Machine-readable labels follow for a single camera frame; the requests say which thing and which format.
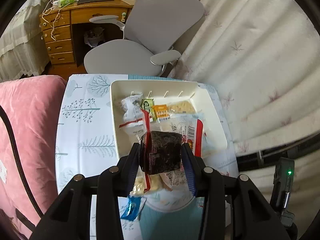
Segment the blue snowflake candy wrapper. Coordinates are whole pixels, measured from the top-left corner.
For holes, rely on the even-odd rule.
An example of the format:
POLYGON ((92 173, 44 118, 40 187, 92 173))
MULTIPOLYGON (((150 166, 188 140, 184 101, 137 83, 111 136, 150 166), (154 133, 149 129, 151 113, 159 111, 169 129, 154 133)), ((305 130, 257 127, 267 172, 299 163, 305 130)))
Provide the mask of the blue snowflake candy wrapper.
POLYGON ((120 218, 131 222, 139 220, 145 202, 145 197, 128 196, 126 205, 121 209, 120 218))

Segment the clear bag pale puffs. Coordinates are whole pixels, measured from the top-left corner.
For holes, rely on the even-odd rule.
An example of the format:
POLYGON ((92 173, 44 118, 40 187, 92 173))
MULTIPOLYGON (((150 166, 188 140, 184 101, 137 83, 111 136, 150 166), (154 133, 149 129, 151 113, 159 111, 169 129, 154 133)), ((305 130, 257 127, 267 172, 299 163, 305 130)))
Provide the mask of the clear bag pale puffs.
POLYGON ((172 191, 172 188, 166 184, 166 181, 162 179, 160 174, 149 176, 149 184, 147 184, 145 176, 140 176, 135 179, 130 196, 141 197, 160 190, 172 191))

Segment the nut bar clear packet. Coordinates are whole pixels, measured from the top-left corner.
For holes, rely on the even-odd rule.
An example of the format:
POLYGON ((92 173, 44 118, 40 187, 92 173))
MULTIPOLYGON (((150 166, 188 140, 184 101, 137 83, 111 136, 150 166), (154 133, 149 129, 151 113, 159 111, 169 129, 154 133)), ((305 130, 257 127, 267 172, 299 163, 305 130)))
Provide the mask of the nut bar clear packet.
MULTIPOLYGON (((151 125, 154 131, 174 132, 182 136, 182 143, 188 143, 193 154, 202 157, 203 122, 196 115, 178 115, 151 125)), ((181 161, 178 170, 160 174, 164 187, 169 191, 178 190, 187 184, 181 161)))

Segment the dark red snack packet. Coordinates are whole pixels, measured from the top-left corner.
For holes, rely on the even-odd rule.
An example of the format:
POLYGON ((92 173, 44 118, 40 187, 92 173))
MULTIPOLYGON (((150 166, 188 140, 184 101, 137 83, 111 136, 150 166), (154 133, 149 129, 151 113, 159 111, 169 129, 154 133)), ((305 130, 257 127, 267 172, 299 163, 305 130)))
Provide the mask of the dark red snack packet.
POLYGON ((140 140, 139 165, 148 175, 181 168, 182 135, 174 132, 151 131, 140 140))

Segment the round rice cake bag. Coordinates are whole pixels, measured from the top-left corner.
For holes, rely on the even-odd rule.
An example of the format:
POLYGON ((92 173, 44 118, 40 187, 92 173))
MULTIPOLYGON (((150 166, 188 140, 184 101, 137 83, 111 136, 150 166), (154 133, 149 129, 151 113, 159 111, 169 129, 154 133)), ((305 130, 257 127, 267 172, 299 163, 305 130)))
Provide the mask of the round rice cake bag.
POLYGON ((170 103, 167 105, 169 113, 172 114, 195 114, 195 108, 189 100, 170 103))

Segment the green snack packet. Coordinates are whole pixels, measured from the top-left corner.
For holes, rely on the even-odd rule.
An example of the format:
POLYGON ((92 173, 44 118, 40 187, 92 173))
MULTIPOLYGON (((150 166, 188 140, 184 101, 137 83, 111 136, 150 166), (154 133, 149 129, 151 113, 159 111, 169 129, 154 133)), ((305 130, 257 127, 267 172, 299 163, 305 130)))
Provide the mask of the green snack packet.
POLYGON ((141 103, 141 108, 149 113, 150 119, 152 121, 156 121, 157 117, 155 114, 155 110, 153 109, 154 107, 154 101, 151 98, 148 99, 143 99, 141 103))

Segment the orange snack packet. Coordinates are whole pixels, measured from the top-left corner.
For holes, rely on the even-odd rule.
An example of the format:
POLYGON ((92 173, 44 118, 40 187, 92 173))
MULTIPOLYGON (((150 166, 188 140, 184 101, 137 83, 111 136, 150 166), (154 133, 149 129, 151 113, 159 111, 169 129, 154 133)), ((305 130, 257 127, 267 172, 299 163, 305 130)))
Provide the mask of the orange snack packet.
POLYGON ((167 105, 154 105, 153 109, 157 117, 157 121, 161 122, 170 118, 167 105))

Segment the white red snack packet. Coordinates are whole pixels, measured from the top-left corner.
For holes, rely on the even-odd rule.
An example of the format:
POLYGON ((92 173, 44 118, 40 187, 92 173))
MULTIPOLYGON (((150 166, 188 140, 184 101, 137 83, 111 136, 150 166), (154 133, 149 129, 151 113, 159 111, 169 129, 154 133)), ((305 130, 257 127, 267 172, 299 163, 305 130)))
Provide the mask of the white red snack packet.
POLYGON ((121 99, 118 106, 124 112, 123 121, 119 129, 129 136, 135 136, 138 139, 146 133, 144 124, 144 113, 140 107, 143 94, 136 94, 121 99))

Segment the white plastic storage bin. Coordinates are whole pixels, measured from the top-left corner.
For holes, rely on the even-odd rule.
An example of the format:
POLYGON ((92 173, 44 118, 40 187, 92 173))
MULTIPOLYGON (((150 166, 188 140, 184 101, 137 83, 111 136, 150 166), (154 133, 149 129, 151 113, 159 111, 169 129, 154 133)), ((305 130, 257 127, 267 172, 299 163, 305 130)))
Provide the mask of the white plastic storage bin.
POLYGON ((221 153, 228 148, 228 126, 214 87, 177 80, 116 80, 110 87, 116 153, 122 157, 145 133, 144 111, 152 125, 170 120, 164 131, 182 132, 195 145, 195 134, 187 126, 199 119, 203 124, 203 155, 221 153))

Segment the pink quilt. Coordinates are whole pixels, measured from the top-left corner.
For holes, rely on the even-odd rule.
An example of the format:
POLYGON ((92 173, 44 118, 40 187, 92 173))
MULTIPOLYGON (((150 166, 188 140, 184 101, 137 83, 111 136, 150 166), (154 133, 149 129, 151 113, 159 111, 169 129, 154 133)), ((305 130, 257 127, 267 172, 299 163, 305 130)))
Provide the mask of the pink quilt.
MULTIPOLYGON (((55 141, 66 81, 42 75, 1 83, 1 106, 14 132, 28 185, 42 212, 57 197, 55 141)), ((40 217, 23 187, 7 130, 1 124, 1 226, 17 239, 31 231, 17 218, 20 211, 34 225, 40 217)))

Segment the cream floral curtain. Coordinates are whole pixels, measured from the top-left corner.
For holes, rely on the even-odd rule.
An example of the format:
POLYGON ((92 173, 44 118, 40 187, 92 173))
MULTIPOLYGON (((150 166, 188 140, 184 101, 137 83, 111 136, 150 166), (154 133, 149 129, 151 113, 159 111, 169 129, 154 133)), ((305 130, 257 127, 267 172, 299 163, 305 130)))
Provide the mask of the cream floral curtain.
POLYGON ((201 0, 171 76, 214 86, 237 157, 319 131, 319 34, 295 0, 201 0))

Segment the lace covered cabinet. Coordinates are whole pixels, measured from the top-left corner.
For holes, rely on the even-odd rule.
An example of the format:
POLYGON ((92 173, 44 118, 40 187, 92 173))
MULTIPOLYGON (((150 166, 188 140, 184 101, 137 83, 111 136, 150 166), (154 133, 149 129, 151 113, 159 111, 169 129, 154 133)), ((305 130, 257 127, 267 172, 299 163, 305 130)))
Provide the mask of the lace covered cabinet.
POLYGON ((1 81, 42 74, 49 63, 40 14, 49 0, 27 0, 1 36, 1 81))

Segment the wooden desk with drawers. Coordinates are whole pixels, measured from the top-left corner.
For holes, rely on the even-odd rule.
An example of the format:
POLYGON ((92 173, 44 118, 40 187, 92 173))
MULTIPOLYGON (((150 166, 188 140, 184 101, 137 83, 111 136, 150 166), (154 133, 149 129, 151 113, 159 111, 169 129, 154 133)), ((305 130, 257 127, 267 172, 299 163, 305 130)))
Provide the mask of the wooden desk with drawers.
POLYGON ((64 79, 84 73, 84 56, 90 50, 84 35, 95 27, 89 19, 114 15, 124 23, 132 8, 133 5, 122 0, 111 0, 46 9, 40 15, 42 39, 51 62, 46 73, 64 79))

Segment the grey office chair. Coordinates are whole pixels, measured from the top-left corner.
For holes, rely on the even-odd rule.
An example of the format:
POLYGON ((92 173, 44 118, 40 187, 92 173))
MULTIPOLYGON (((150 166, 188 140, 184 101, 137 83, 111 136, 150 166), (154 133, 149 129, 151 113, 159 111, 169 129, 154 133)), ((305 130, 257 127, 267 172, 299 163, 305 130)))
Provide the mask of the grey office chair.
POLYGON ((181 54, 173 44, 204 15, 199 0, 136 0, 126 23, 117 16, 95 16, 91 23, 110 23, 123 38, 105 42, 84 58, 88 74, 161 76, 181 54))

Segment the green tissue box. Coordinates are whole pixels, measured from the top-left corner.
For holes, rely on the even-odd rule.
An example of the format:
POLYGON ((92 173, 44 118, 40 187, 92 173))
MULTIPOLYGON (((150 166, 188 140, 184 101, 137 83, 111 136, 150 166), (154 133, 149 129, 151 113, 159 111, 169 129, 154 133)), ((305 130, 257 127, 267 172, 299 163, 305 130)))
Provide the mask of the green tissue box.
POLYGON ((58 5, 60 8, 62 8, 62 7, 65 7, 65 6, 72 4, 74 2, 75 2, 75 0, 59 0, 58 5))

